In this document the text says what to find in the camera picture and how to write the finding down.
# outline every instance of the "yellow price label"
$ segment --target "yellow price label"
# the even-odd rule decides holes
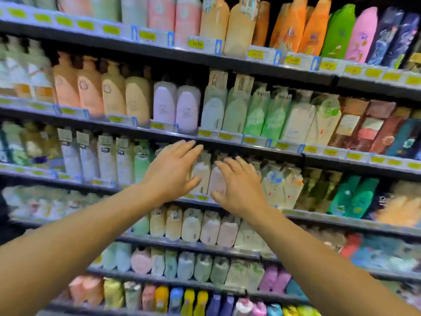
[[[93,25],[93,22],[91,21],[77,20],[76,23],[77,23],[77,26],[79,26],[79,28],[84,29],[84,30],[93,31],[95,29],[95,26]]]
[[[261,50],[248,50],[247,57],[255,58],[256,60],[263,60],[264,52]]]
[[[378,68],[367,68],[366,69],[366,77],[372,77],[373,79],[378,79],[382,74],[382,70]]]
[[[276,148],[277,149],[281,149],[281,150],[285,150],[289,148],[289,144],[288,143],[277,143],[276,144]]]
[[[188,40],[187,46],[197,50],[203,50],[205,48],[205,43],[200,40]]]
[[[61,107],[60,110],[63,114],[75,115],[75,110],[73,110],[71,108]]]
[[[34,18],[35,20],[39,21],[39,22],[45,22],[45,23],[52,23],[53,20],[51,20],[51,17],[47,14],[43,14],[43,13],[36,13],[34,14]]]
[[[384,162],[384,158],[381,158],[379,156],[372,156],[370,159],[371,163],[378,163],[381,164]]]
[[[336,156],[338,151],[336,149],[325,149],[325,154],[329,156]]]
[[[304,148],[304,152],[308,152],[308,153],[317,153],[317,147],[315,146],[311,146],[311,145],[307,145]]]
[[[421,164],[420,163],[408,163],[408,167],[410,169],[419,170],[419,169],[421,169]]]
[[[320,69],[321,70],[334,71],[334,70],[336,70],[337,66],[338,66],[337,62],[322,62],[320,64]]]
[[[106,34],[120,35],[120,29],[117,26],[103,25],[102,31]]]
[[[18,18],[18,19],[26,19],[27,18],[26,13],[21,9],[15,9],[13,7],[8,7],[7,12],[9,12],[9,14],[11,16],[13,16],[14,18]]]
[[[392,165],[392,166],[401,166],[402,161],[400,160],[387,160],[387,165]]]
[[[353,65],[347,65],[345,68],[345,72],[352,75],[361,74],[361,70],[362,68],[360,66],[353,66]]]
[[[293,57],[287,56],[285,58],[285,64],[292,64],[292,65],[300,65],[301,64],[301,57]]]
[[[122,118],[121,116],[115,116],[112,115],[109,117],[110,122],[114,122],[114,123],[123,123],[124,118]]]
[[[362,157],[362,154],[359,153],[348,153],[348,155],[346,156],[347,159],[350,160],[355,160],[355,161],[359,161]]]
[[[68,174],[59,174],[59,180],[69,180],[70,175]]]
[[[234,138],[234,136],[228,133],[219,133],[219,138],[221,140],[231,141]]]
[[[139,36],[140,36],[141,39],[144,39],[144,40],[147,40],[147,41],[152,41],[152,42],[157,41],[157,35],[155,33],[152,33],[152,32],[140,31]]]
[[[155,128],[157,130],[163,130],[164,129],[164,124],[157,123],[157,122],[151,122],[151,128]]]
[[[36,110],[40,110],[40,111],[44,111],[45,110],[45,105],[43,105],[41,103],[31,102],[29,104],[29,106],[31,106],[33,109],[36,109]]]
[[[243,143],[246,143],[246,144],[255,144],[255,143],[257,143],[257,138],[246,136],[244,138],[244,140],[243,140]]]
[[[204,195],[198,195],[197,196],[197,199],[199,201],[207,201],[209,199],[209,197],[208,196],[204,196]]]
[[[211,137],[211,135],[212,135],[212,131],[199,130],[198,134],[199,134],[200,136]]]
[[[55,20],[58,24],[67,26],[69,28],[73,27],[73,21],[69,18],[66,18],[65,16],[56,16]]]
[[[397,82],[400,80],[402,74],[400,73],[393,73],[393,72],[386,72],[383,75],[383,79],[386,81],[393,81],[393,82]]]
[[[421,84],[421,77],[410,75],[406,78],[405,84],[408,85],[420,85]]]

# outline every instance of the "teal packaging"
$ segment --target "teal packaging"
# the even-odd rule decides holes
[[[270,91],[266,91],[267,84],[262,84],[250,99],[250,105],[245,119],[243,134],[260,136],[267,111]]]
[[[361,176],[351,175],[339,186],[334,200],[330,204],[328,212],[337,216],[344,216],[345,209],[354,197],[355,189],[360,182]]]
[[[260,134],[260,136],[272,140],[270,147],[275,147],[281,136],[292,98],[292,95],[288,94],[287,87],[280,87],[280,91],[274,94],[275,97],[269,102],[266,118]]]
[[[358,185],[351,203],[345,209],[346,217],[361,218],[364,215],[373,200],[378,183],[378,179],[368,178]]]
[[[150,147],[147,140],[135,140],[134,146],[134,179],[135,183],[142,181],[143,176],[145,175],[148,167],[151,163],[150,161]]]

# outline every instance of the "skin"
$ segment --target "skin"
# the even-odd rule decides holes
[[[83,274],[117,236],[152,209],[196,187],[199,178],[186,181],[203,150],[194,144],[180,141],[167,146],[141,183],[1,246],[0,315],[33,316]],[[366,271],[269,206],[260,174],[251,164],[237,157],[216,166],[227,190],[213,192],[213,199],[260,234],[323,316],[419,315]]]

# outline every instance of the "finger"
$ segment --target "finger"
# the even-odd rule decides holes
[[[183,157],[187,154],[189,150],[193,148],[193,146],[196,144],[195,140],[188,141],[187,143],[182,143],[177,147],[177,149],[174,150],[175,154],[179,157]]]
[[[222,175],[224,175],[224,179],[225,181],[228,180],[228,178],[234,174],[234,172],[232,171],[232,169],[229,167],[228,164],[225,164],[224,162],[221,161],[216,161],[215,165],[217,166],[217,168],[221,171]]]
[[[225,158],[224,163],[227,163],[234,173],[243,172],[241,165],[236,160],[233,160],[232,158]]]
[[[199,185],[201,181],[202,181],[202,178],[200,176],[195,176],[191,180],[186,182],[186,187],[184,189],[184,195],[190,193],[190,191],[192,189],[194,189],[197,185]]]
[[[224,193],[220,191],[211,191],[210,196],[213,198],[215,202],[217,202],[222,207],[227,203],[227,199],[225,198]]]
[[[250,173],[250,166],[251,164],[247,163],[245,160],[243,160],[241,157],[237,156],[235,160],[241,165],[241,168],[245,173]]]
[[[203,151],[203,145],[197,145],[195,148],[189,150],[186,155],[183,156],[183,160],[185,160],[188,166],[192,166],[194,161],[197,160],[199,154]]]

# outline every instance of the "beige bottle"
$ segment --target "beige bottle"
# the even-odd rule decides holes
[[[224,54],[245,58],[251,41],[258,13],[258,0],[240,0],[229,14]]]
[[[102,74],[102,97],[105,114],[126,115],[125,80],[118,63],[108,61],[108,72]]]
[[[92,116],[104,114],[101,74],[96,70],[95,58],[83,57],[83,69],[77,71],[80,104]]]
[[[228,20],[229,6],[225,0],[203,0],[200,36],[222,40],[221,52],[224,51]]]
[[[147,79],[133,72],[126,79],[127,115],[137,118],[139,125],[146,125],[151,116],[151,86]]]
[[[53,75],[59,104],[81,107],[77,89],[77,69],[72,66],[69,54],[59,52],[59,63],[53,67]]]

